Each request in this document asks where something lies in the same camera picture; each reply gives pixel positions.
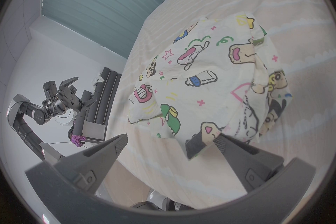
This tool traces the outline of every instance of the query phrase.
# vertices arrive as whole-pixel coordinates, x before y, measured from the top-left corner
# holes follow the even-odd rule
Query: mattress
[[[309,197],[324,177],[336,150],[336,31],[323,0],[166,0],[145,20],[126,63],[112,106],[106,138],[127,133],[118,160],[134,176],[174,201],[196,209],[246,194],[216,146],[188,161],[175,139],[151,137],[148,121],[127,120],[128,96],[153,57],[186,26],[201,17],[254,14],[276,46],[293,100],[274,128],[253,146],[299,157],[317,173]]]

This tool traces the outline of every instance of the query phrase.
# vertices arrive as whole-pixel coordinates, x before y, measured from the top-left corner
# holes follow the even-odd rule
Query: brown floor
[[[116,161],[105,177],[105,185],[112,200],[119,205],[130,207],[146,201],[150,187],[133,176]]]

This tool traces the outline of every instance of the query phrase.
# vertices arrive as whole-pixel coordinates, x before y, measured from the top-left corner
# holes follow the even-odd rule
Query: bed
[[[128,96],[146,64],[190,23],[224,18],[239,11],[254,14],[281,57],[293,95],[275,127],[253,146],[297,156],[317,168],[305,194],[325,175],[336,150],[336,31],[323,0],[166,0],[145,20],[115,95],[106,139],[127,133],[118,160],[134,176],[174,201],[207,208],[246,194],[216,146],[188,161],[175,139],[151,137],[147,121],[127,120]]]

